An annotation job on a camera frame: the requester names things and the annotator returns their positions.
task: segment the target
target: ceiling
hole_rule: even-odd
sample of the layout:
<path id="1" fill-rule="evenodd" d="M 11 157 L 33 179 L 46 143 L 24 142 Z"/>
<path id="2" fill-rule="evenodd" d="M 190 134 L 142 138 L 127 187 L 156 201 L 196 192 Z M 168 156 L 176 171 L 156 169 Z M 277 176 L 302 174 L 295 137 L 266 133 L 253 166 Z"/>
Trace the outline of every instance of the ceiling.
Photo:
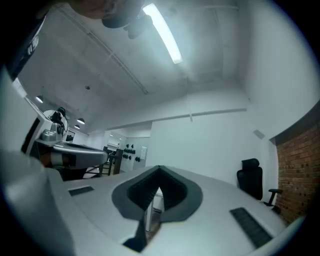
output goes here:
<path id="1" fill-rule="evenodd" d="M 122 28 L 76 14 L 69 5 L 52 8 L 39 44 L 19 79 L 30 98 L 64 107 L 86 121 L 149 94 L 234 78 L 238 72 L 238 8 L 227 0 L 147 0 L 167 22 L 182 55 L 174 64 L 154 27 L 136 39 Z"/>

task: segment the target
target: person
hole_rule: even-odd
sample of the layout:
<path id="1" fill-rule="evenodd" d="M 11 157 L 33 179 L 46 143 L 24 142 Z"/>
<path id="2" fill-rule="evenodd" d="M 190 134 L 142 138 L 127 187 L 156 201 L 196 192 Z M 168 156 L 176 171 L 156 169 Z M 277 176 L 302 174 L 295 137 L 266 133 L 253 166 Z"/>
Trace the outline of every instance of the person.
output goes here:
<path id="1" fill-rule="evenodd" d="M 57 110 L 47 110 L 43 113 L 47 118 L 49 118 L 52 122 L 63 124 L 61 125 L 62 130 L 62 140 L 67 141 L 68 131 L 69 131 L 69 123 L 66 118 L 66 110 L 63 107 L 59 107 Z"/>
<path id="2" fill-rule="evenodd" d="M 58 3 L 68 3 L 87 18 L 101 19 L 105 27 L 120 28 L 137 18 L 144 0 L 7 1 L 0 14 L 3 35 L 0 68 L 5 65 L 13 81 L 35 51 L 46 14 Z"/>

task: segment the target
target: black cushion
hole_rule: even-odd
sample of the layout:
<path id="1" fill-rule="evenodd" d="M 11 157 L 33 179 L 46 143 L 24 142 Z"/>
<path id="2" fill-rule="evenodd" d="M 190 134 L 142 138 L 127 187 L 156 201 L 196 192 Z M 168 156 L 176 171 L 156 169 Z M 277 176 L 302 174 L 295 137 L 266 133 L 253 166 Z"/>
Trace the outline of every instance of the black cushion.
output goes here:
<path id="1" fill-rule="evenodd" d="M 261 167 L 256 167 L 249 170 L 239 170 L 236 173 L 236 176 L 238 179 L 240 189 L 242 189 L 252 197 L 256 198 L 257 200 L 262 199 L 263 190 Z"/>
<path id="2" fill-rule="evenodd" d="M 242 160 L 242 170 L 254 169 L 259 166 L 259 161 L 256 158 Z"/>

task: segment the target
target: ceiling light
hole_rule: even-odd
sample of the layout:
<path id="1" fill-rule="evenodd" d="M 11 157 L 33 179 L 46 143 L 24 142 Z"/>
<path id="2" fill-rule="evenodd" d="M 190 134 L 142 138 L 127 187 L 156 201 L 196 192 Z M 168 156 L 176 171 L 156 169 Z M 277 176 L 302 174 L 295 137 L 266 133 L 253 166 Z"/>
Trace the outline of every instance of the ceiling light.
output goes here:
<path id="1" fill-rule="evenodd" d="M 40 103 L 43 103 L 43 102 L 44 102 L 44 98 L 43 98 L 41 95 L 35 97 L 35 99 L 36 99 L 38 102 L 40 102 Z"/>
<path id="2" fill-rule="evenodd" d="M 80 124 L 85 124 L 85 120 L 83 119 L 83 118 L 79 118 L 78 120 L 77 120 Z"/>
<path id="3" fill-rule="evenodd" d="M 162 17 L 161 13 L 157 7 L 151 3 L 143 7 L 143 11 L 146 15 L 151 16 L 153 25 L 158 31 L 160 37 L 162 38 L 174 64 L 182 62 L 182 57 L 177 46 L 176 40 L 172 35 L 165 19 Z"/>

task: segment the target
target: brick wall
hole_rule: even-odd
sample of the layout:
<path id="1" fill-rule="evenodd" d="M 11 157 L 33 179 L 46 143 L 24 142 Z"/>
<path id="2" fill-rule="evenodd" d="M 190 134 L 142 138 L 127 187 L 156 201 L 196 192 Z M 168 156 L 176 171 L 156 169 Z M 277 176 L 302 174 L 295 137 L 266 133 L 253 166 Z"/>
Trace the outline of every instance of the brick wall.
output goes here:
<path id="1" fill-rule="evenodd" d="M 306 214 L 320 184 L 320 102 L 275 141 L 283 190 L 275 204 L 290 224 Z"/>

